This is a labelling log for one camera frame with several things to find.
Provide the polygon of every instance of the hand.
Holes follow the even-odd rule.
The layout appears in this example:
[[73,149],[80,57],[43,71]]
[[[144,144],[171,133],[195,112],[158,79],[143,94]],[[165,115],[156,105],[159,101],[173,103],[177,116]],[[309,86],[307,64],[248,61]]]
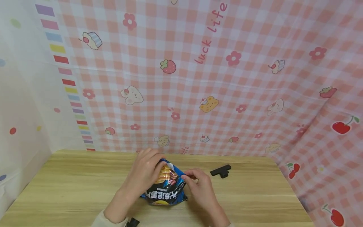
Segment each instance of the hand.
[[201,169],[190,169],[181,178],[187,183],[195,201],[210,215],[214,227],[227,227],[231,223],[214,193],[211,178]]
[[129,196],[136,199],[140,197],[156,182],[161,168],[166,165],[166,162],[159,162],[162,158],[165,156],[155,149],[140,151],[121,188],[124,188]]
[[151,148],[139,152],[126,180],[103,212],[109,221],[120,223],[125,219],[132,204],[158,179],[161,168],[166,165],[159,162],[162,158],[165,158],[163,154]]

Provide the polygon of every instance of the potato chip bag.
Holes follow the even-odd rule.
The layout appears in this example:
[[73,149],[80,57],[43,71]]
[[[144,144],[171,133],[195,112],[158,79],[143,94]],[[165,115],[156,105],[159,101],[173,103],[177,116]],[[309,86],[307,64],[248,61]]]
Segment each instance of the potato chip bag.
[[172,206],[187,200],[184,194],[185,182],[180,177],[184,173],[165,159],[167,164],[160,171],[159,178],[141,197],[150,205]]

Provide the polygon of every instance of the left hand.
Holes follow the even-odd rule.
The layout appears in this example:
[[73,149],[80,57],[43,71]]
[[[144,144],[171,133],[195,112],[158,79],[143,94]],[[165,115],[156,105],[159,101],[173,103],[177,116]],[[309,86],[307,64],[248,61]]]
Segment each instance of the left hand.
[[139,152],[126,180],[103,212],[110,222],[123,221],[137,198],[156,182],[161,168],[166,165],[166,162],[159,162],[162,158],[164,155],[155,149]]
[[156,149],[140,151],[121,188],[138,198],[158,179],[161,168],[166,165],[159,162],[162,158],[165,156]]

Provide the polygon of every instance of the colorful stripe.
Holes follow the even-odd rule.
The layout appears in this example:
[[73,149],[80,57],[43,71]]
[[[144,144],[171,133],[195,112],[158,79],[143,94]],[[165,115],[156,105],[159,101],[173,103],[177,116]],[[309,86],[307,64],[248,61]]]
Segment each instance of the colorful stripe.
[[81,130],[90,130],[90,128],[88,126],[78,126],[79,129]]
[[65,87],[64,90],[66,90],[66,92],[68,92],[68,93],[78,94],[77,88]]
[[77,121],[79,125],[88,125],[87,121]]
[[43,28],[59,30],[58,24],[55,21],[43,20],[43,19],[41,19],[40,21],[42,22]]
[[82,104],[78,103],[78,102],[70,102],[70,105],[73,106],[73,107],[82,107]]
[[69,86],[75,86],[76,85],[75,81],[73,81],[73,80],[62,79],[62,82],[63,82],[64,85],[69,85]]
[[73,95],[68,95],[68,99],[69,100],[75,100],[75,101],[80,101],[81,99],[79,98],[79,96],[73,96]]
[[54,17],[53,8],[48,7],[48,6],[44,6],[44,5],[37,5],[37,4],[35,4],[35,7],[37,8],[37,11],[38,11],[39,14]]
[[53,57],[56,62],[69,64],[68,58],[66,57],[57,56],[57,55],[53,55]]
[[46,32],[45,35],[49,41],[63,42],[61,35],[50,33],[50,32]]
[[[57,30],[54,32],[45,32],[47,39],[50,41],[49,48],[53,52],[54,61],[61,64],[69,64],[69,59],[66,55],[66,48],[63,46],[63,38],[61,34],[59,34],[59,27],[57,24],[57,20],[55,19],[55,13],[53,8],[39,4],[35,4],[35,8],[40,15],[40,21],[43,27],[47,29]],[[73,76],[72,70],[68,68],[58,67],[58,72],[62,77],[61,80],[64,84],[64,90],[67,93],[68,99],[70,100],[72,111],[75,113],[74,117],[76,119],[79,131],[82,135],[83,143],[85,144],[86,150],[95,151],[96,149],[93,145],[91,131],[88,126],[82,104],[80,103],[81,98],[78,93],[76,81],[75,78],[71,78]]]
[[74,113],[85,113],[83,110],[79,109],[72,109]]
[[81,131],[81,134],[84,134],[84,135],[90,135],[91,132],[90,131]]
[[74,115],[74,117],[75,117],[76,119],[86,119],[86,116],[84,116],[84,115],[78,115],[78,114],[75,114],[75,115]]
[[60,74],[70,75],[70,76],[73,75],[72,70],[70,70],[70,69],[58,68],[58,71]]
[[66,49],[64,49],[63,46],[59,46],[59,45],[54,45],[54,44],[50,44],[50,49],[53,51],[53,52],[57,52],[57,53],[63,53],[65,54],[66,53]]

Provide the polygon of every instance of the red dot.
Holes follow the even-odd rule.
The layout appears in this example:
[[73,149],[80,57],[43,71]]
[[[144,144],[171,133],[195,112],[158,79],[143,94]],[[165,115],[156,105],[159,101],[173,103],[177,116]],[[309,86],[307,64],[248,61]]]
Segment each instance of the red dot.
[[14,135],[15,133],[16,133],[16,128],[11,128],[11,129],[10,129],[10,134],[11,134],[11,135]]

